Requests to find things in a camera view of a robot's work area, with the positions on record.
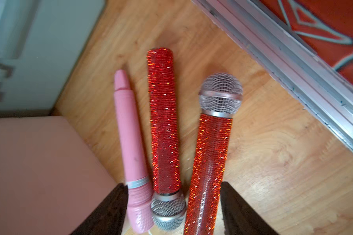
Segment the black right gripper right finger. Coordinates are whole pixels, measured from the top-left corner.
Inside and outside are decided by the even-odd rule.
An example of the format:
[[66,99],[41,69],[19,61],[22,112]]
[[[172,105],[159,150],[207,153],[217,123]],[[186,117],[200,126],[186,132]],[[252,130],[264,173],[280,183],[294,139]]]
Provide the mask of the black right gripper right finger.
[[226,235],[277,234],[228,182],[221,183],[220,194]]

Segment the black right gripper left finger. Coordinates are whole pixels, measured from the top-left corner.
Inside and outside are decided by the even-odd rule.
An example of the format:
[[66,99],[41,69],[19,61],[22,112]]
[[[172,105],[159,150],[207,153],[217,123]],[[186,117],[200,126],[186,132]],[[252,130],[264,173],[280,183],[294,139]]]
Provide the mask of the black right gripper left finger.
[[128,203],[128,188],[119,183],[72,235],[120,235]]

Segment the pink microphone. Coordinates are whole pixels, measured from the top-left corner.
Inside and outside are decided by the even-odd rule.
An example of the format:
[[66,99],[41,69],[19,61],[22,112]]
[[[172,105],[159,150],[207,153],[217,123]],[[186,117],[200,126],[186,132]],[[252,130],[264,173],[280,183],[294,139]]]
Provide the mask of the pink microphone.
[[138,234],[154,225],[151,213],[153,188],[148,174],[134,92],[124,70],[114,75],[114,102],[125,180],[127,217]]

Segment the red glitter microphone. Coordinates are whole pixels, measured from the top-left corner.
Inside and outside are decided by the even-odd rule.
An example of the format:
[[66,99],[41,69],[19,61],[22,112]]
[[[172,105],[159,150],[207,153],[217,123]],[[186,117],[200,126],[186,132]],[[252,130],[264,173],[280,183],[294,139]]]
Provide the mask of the red glitter microphone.
[[154,189],[151,212],[159,229],[172,231],[182,224],[186,212],[179,167],[173,52],[168,48],[151,49],[147,63]]
[[209,76],[199,91],[201,115],[189,188],[184,234],[213,234],[233,115],[243,88],[229,73]]

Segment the white drawer cabinet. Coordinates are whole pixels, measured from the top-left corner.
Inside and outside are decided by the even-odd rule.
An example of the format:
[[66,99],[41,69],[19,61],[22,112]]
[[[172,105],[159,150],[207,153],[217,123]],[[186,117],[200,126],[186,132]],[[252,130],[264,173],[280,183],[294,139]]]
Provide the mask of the white drawer cabinet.
[[115,187],[65,118],[0,118],[0,235],[68,235]]

